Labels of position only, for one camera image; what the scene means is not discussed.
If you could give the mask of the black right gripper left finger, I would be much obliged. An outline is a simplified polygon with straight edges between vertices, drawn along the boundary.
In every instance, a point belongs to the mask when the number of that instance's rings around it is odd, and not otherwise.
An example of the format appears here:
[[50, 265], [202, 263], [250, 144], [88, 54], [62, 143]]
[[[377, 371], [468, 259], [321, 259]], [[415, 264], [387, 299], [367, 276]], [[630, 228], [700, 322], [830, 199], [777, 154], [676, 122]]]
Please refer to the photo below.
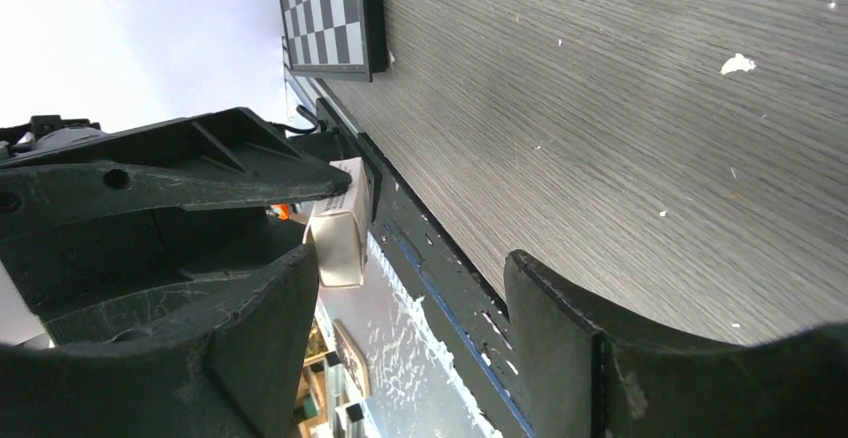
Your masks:
[[101, 343], [1, 349], [5, 437], [283, 437], [318, 291], [300, 245]]

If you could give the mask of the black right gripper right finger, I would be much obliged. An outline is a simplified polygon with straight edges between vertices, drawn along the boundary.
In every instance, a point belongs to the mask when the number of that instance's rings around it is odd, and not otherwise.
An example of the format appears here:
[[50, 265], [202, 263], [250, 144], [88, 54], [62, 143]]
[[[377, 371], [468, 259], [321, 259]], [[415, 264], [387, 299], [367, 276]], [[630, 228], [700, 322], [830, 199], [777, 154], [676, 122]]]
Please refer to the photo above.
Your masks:
[[740, 346], [662, 325], [512, 251], [504, 285], [539, 437], [843, 437], [847, 328]]

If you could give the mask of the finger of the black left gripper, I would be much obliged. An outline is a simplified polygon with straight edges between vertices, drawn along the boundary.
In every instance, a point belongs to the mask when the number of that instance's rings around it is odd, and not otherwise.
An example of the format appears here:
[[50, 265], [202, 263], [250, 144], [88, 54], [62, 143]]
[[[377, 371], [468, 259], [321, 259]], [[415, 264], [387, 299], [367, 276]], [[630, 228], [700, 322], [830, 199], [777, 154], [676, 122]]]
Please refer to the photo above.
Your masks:
[[50, 239], [39, 305], [59, 345], [105, 342], [233, 286], [303, 266], [316, 252], [297, 222], [270, 216], [114, 216], [63, 225]]
[[1, 234], [160, 208], [320, 200], [350, 183], [250, 109], [231, 108], [2, 161]]

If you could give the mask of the white staple box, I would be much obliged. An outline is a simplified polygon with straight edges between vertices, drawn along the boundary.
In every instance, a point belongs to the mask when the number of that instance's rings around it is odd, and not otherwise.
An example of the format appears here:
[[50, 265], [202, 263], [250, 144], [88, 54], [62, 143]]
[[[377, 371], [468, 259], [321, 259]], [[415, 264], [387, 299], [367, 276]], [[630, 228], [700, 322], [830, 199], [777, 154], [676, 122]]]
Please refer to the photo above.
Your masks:
[[347, 173], [351, 183], [344, 194], [313, 205], [303, 242], [315, 248], [322, 287], [359, 287], [365, 279], [366, 234], [372, 210], [365, 162], [356, 157], [330, 164]]

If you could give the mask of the black white checkerboard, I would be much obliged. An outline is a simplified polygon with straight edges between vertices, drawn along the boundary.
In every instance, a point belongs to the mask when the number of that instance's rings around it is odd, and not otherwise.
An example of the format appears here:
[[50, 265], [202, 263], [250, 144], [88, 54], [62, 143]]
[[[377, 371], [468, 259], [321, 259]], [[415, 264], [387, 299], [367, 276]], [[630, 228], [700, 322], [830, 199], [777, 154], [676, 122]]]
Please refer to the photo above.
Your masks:
[[292, 74], [370, 82], [389, 68], [383, 0], [280, 0], [280, 6]]

